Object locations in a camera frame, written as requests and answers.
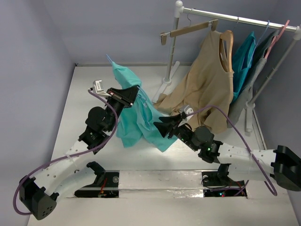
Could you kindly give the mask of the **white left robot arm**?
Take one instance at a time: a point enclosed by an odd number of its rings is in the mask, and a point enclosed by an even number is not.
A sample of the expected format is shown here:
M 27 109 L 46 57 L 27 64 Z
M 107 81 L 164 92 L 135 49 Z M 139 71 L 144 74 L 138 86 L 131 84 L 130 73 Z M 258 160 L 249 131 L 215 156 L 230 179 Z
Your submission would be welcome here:
M 20 180 L 13 204 L 19 199 L 29 215 L 43 220 L 59 200 L 72 191 L 89 184 L 102 185 L 106 171 L 93 158 L 112 138 L 120 114 L 133 106 L 138 91 L 137 85 L 126 89 L 110 88 L 102 94 L 90 88 L 89 93 L 100 99 L 105 107 L 90 109 L 84 132 L 62 157 L 39 166 Z

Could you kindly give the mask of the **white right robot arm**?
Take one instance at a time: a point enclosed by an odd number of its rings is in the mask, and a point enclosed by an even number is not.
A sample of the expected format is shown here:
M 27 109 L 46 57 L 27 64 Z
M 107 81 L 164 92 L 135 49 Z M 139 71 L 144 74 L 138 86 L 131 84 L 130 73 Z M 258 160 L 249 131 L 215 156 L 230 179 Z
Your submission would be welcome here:
M 205 126 L 191 130 L 190 126 L 181 122 L 181 115 L 160 117 L 154 126 L 162 137 L 176 137 L 198 152 L 203 161 L 219 164 L 216 178 L 220 184 L 226 185 L 232 180 L 265 183 L 274 180 L 286 190 L 301 190 L 301 159 L 290 148 L 283 145 L 269 150 L 237 147 L 215 140 Z

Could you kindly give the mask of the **teal t shirt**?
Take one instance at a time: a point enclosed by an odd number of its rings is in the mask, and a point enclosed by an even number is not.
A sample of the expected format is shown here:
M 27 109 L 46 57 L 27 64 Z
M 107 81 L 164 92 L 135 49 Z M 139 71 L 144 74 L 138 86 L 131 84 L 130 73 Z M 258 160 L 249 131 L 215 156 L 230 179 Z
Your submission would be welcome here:
M 161 152 L 166 151 L 176 140 L 163 138 L 153 124 L 159 121 L 162 114 L 155 109 L 148 95 L 142 89 L 142 81 L 127 67 L 111 62 L 115 80 L 122 89 L 138 86 L 138 94 L 132 107 L 122 111 L 116 136 L 121 139 L 125 148 L 133 147 L 144 138 Z

